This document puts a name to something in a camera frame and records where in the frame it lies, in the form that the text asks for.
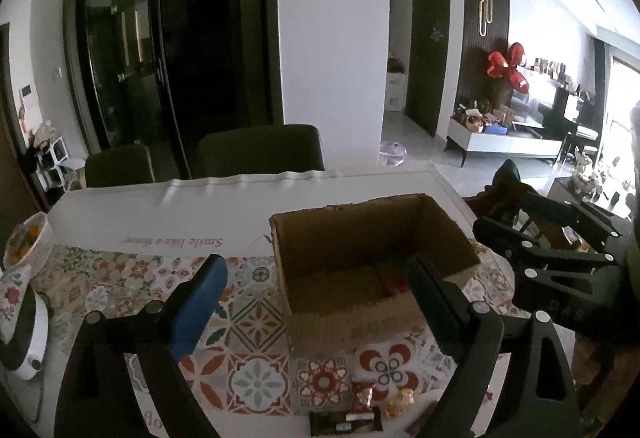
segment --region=bottle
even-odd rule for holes
[[[560,71],[558,72],[558,81],[565,82],[566,81],[566,66],[560,63]]]

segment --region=open cardboard box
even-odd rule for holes
[[[421,252],[460,288],[478,256],[462,230],[429,196],[275,214],[276,271],[286,297],[292,357],[352,350],[425,324],[410,291],[388,296],[376,269]]]

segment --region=sliding door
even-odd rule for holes
[[[85,44],[100,145],[146,145],[158,181],[179,177],[176,144],[172,147],[168,134],[170,110],[157,75],[149,0],[78,0],[78,5],[78,32],[84,34],[79,45]]]
[[[269,64],[270,51],[279,58],[276,0],[267,2],[76,0],[100,146],[144,144],[158,180],[184,179],[207,134],[281,119],[278,65]]]

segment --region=doorway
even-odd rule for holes
[[[209,133],[273,123],[265,0],[159,0],[187,160]]]
[[[450,0],[413,0],[406,115],[436,135],[449,50]]]

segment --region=heart-shaped balloon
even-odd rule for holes
[[[499,79],[507,75],[509,82],[518,92],[529,93],[529,83],[524,75],[517,71],[517,66],[522,61],[524,48],[520,43],[513,43],[507,52],[507,58],[500,52],[489,53],[489,67],[486,72],[492,79]]]

